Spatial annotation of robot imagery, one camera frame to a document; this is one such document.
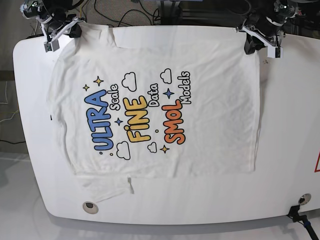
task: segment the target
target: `white t-shirt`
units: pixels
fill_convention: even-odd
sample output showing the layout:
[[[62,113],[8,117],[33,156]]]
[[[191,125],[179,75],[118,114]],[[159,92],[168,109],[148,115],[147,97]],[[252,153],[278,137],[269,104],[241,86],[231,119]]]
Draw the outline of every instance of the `white t-shirt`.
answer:
[[[259,61],[243,42],[120,48],[107,26],[81,28],[48,104],[57,144],[96,201],[132,192],[130,178],[254,170]]]

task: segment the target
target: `red warning label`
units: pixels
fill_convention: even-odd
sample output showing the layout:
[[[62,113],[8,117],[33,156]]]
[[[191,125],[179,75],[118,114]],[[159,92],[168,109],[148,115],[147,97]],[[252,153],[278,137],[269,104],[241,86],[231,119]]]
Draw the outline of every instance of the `red warning label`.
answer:
[[[315,166],[315,173],[320,172],[320,152],[319,152],[319,156],[318,156],[318,161],[316,162],[316,166]]]

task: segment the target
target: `star graphic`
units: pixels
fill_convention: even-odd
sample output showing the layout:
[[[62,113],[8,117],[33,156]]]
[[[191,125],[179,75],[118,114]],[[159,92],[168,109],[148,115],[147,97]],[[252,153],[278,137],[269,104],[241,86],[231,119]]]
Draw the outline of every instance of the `star graphic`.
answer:
[[[102,83],[103,81],[99,78],[99,76],[98,76],[98,78],[97,78],[97,80],[95,80],[95,81],[93,81],[94,83],[97,83],[98,84],[98,86],[100,87],[100,83]]]
[[[85,91],[87,91],[89,88],[90,88],[90,87],[88,87],[87,84],[83,87],[83,89],[84,89]]]
[[[117,121],[115,121],[115,123],[117,123],[119,126],[120,126],[120,124],[123,123],[123,122],[124,122],[124,121],[121,121],[119,118],[118,118]]]
[[[166,145],[163,145],[163,148],[161,148],[160,150],[166,153],[168,150],[170,150],[170,148],[166,148]]]
[[[164,95],[167,95],[168,99],[170,99],[170,96],[175,94],[174,92],[171,92],[170,89],[168,88],[168,90],[166,92],[163,93]]]

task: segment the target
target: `blue star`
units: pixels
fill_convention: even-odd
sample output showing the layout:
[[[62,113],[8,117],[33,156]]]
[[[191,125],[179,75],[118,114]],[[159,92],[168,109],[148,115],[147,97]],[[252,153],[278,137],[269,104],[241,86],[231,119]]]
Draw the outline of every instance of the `blue star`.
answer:
[[[170,99],[170,96],[175,94],[174,92],[171,92],[170,89],[168,88],[168,90],[166,92],[163,93],[164,95],[167,95],[168,99]]]
[[[117,121],[115,121],[115,123],[117,123],[119,126],[120,126],[120,124],[123,123],[123,122],[124,122],[124,121],[121,121],[119,118],[118,118]]]

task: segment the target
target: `metal grommet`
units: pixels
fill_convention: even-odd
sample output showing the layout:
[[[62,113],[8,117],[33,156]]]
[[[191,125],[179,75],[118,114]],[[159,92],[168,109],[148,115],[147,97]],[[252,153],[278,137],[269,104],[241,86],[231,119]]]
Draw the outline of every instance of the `metal grommet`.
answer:
[[[98,206],[90,201],[86,201],[82,205],[82,207],[83,207],[83,210],[86,211],[88,214],[96,214],[99,211]]]
[[[306,193],[305,195],[300,197],[298,204],[300,206],[303,206],[303,205],[306,205],[308,202],[310,202],[310,200],[311,200],[311,194],[310,193]]]

